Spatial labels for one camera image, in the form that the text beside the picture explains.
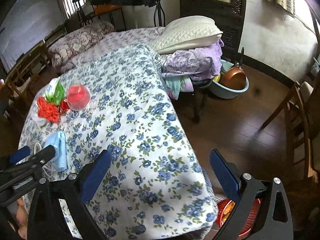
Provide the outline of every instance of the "floral tablecloth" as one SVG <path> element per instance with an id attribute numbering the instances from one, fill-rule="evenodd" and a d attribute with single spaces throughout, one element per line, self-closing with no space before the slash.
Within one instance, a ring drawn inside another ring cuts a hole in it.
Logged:
<path id="1" fill-rule="evenodd" d="M 19 148 L 33 149 L 56 130 L 65 133 L 68 169 L 49 172 L 50 180 L 79 172 L 103 149 L 110 152 L 111 167 L 87 204 L 108 238 L 149 240 L 192 231 L 199 239 L 217 217 L 210 187 L 159 79 L 159 61 L 147 45 L 130 45 L 70 70 L 60 81 L 65 88 L 87 86 L 87 108 L 69 110 L 59 124 L 42 127 L 29 113 L 21 134 Z M 29 208 L 32 194 L 24 199 Z M 61 206 L 73 236 L 80 237 Z"/>

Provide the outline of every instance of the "red plastic basket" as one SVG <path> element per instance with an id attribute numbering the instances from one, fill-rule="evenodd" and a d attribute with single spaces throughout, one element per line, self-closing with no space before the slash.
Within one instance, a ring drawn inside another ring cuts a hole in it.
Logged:
<path id="1" fill-rule="evenodd" d="M 217 222 L 218 222 L 218 225 L 220 228 L 223 225 L 223 222 L 222 222 L 223 212 L 225 211 L 226 207 L 228 205 L 230 205 L 232 202 L 233 202 L 232 200 L 225 199 L 225 200 L 222 200 L 218 203 L 219 213 L 218 213 Z M 249 216 L 247 218 L 247 221 L 245 222 L 239 236 L 244 236 L 250 232 L 252 225 L 254 223 L 254 220 L 257 216 L 257 213 L 258 213 L 258 210 L 260 207 L 260 203 L 261 203 L 261 200 L 259 200 L 259 199 L 254 200 L 252 208 L 249 213 Z"/>

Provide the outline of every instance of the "dark baseboard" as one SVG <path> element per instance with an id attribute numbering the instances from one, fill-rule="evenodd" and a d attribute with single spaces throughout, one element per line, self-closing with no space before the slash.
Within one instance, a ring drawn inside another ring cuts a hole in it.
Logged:
<path id="1" fill-rule="evenodd" d="M 241 53 L 237 54 L 237 61 L 239 61 L 241 58 Z M 252 67 L 272 78 L 279 81 L 280 83 L 284 84 L 285 86 L 291 88 L 294 84 L 294 81 L 288 78 L 287 76 L 283 75 L 281 72 L 277 71 L 276 69 L 268 66 L 267 64 L 264 64 L 261 61 L 258 61 L 252 57 L 243 56 L 243 64 Z"/>

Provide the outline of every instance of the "door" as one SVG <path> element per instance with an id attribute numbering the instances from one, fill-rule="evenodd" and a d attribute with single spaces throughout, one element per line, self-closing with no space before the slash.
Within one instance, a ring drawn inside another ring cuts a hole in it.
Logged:
<path id="1" fill-rule="evenodd" d="M 237 58 L 242 35 L 246 0 L 180 0 L 180 17 L 202 15 L 214 19 L 223 31 L 223 55 Z"/>

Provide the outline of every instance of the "pillow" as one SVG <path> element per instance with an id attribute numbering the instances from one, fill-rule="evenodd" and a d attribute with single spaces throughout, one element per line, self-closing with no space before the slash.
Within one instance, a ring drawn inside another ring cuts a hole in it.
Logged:
<path id="1" fill-rule="evenodd" d="M 94 22 L 75 30 L 57 40 L 49 48 L 52 55 L 52 66 L 58 68 L 65 65 L 74 56 L 97 44 L 114 26 L 108 22 Z"/>
<path id="2" fill-rule="evenodd" d="M 169 23 L 163 33 L 149 43 L 160 55 L 172 54 L 178 49 L 206 47 L 216 43 L 222 31 L 214 20 L 205 16 L 189 16 Z"/>

